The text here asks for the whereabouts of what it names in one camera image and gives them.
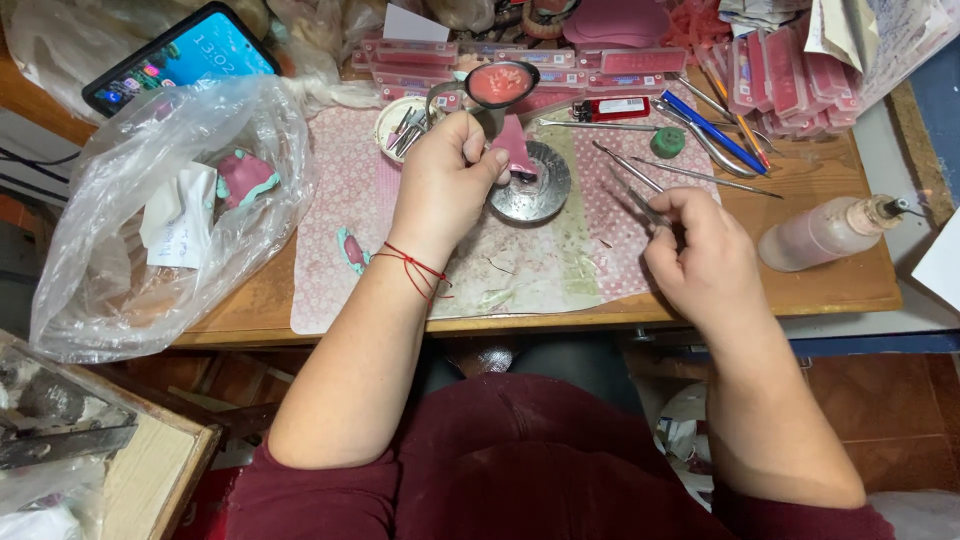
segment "plastic bottle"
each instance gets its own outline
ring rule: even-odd
[[[838,197],[775,225],[757,245],[779,272],[796,272],[868,250],[902,221],[905,201],[889,195]]]

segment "cable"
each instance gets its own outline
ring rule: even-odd
[[[53,165],[63,165],[64,163],[66,163],[66,162],[68,162],[68,161],[75,160],[75,159],[78,158],[79,156],[80,156],[80,152],[77,152],[76,154],[71,154],[71,155],[67,156],[66,158],[63,158],[63,159],[61,159],[61,160],[55,160],[55,161],[37,161],[37,160],[27,160],[27,159],[25,159],[25,158],[20,158],[19,160],[18,160],[18,159],[15,159],[15,158],[0,158],[0,161],[19,161],[19,162],[21,162],[21,163],[24,162],[24,161],[29,161],[30,163],[32,163],[32,164],[34,164],[34,165],[41,165],[41,166],[44,166],[44,167],[50,167],[50,166],[53,166]]]
[[[44,175],[46,175],[46,176],[49,176],[50,178],[56,180],[57,182],[61,182],[61,183],[63,183],[63,184],[70,184],[70,180],[69,180],[69,179],[64,178],[63,176],[61,176],[61,175],[59,175],[59,174],[57,174],[57,173],[55,173],[55,172],[48,171],[47,169],[44,169],[43,167],[41,167],[41,166],[39,166],[39,165],[37,165],[37,164],[34,164],[34,161],[33,161],[33,160],[27,160],[26,158],[21,158],[21,157],[18,156],[17,154],[14,154],[14,153],[11,152],[10,150],[7,150],[6,148],[4,148],[4,147],[2,147],[2,146],[0,146],[0,154],[3,154],[3,155],[6,156],[7,158],[10,158],[11,161],[16,161],[16,162],[18,162],[18,163],[23,164],[24,166],[27,166],[27,167],[30,167],[30,168],[34,169],[36,172],[38,172],[38,173],[40,173],[40,174],[44,174]]]
[[[47,191],[46,189],[37,187],[37,186],[35,186],[35,185],[27,184],[26,182],[23,182],[22,180],[18,180],[18,179],[16,179],[16,178],[12,177],[12,176],[8,176],[8,175],[5,175],[5,174],[3,174],[3,173],[0,173],[0,180],[5,180],[5,181],[7,181],[7,182],[9,182],[9,183],[11,183],[11,184],[13,184],[13,185],[19,185],[20,187],[23,187],[23,188],[25,188],[25,189],[29,189],[30,191],[33,191],[34,193],[39,193],[40,195],[46,195],[47,197],[50,197],[51,199],[57,199],[58,201],[64,201],[64,203],[65,203],[66,200],[67,200],[66,197],[60,195],[59,193],[54,193],[53,191]]]

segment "red lighter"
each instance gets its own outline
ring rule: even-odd
[[[578,122],[609,122],[622,118],[643,118],[650,115],[647,97],[588,99],[573,107]]]

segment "right hand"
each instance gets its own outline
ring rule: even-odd
[[[643,257],[666,299],[711,340],[743,335],[773,319],[753,240],[726,210],[698,187],[667,189],[650,207],[686,228],[686,247],[657,227]]]

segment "pencil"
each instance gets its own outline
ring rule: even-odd
[[[730,98],[727,97],[727,87],[724,86],[723,82],[720,81],[709,69],[704,69],[704,74],[707,75],[710,80],[713,82],[713,86],[717,89],[717,92],[720,93],[720,97],[727,103],[730,102]],[[733,114],[733,118],[736,119],[736,123],[740,125],[740,131],[743,132],[744,136],[747,137],[747,140],[750,141],[750,146],[754,151],[754,155],[757,156],[760,161],[763,163],[763,166],[770,168],[770,160],[767,159],[767,155],[763,152],[763,149],[760,148],[760,141],[756,140],[756,135],[754,135],[754,130],[750,129],[750,126],[747,125],[747,121],[743,119],[743,116],[739,114]]]

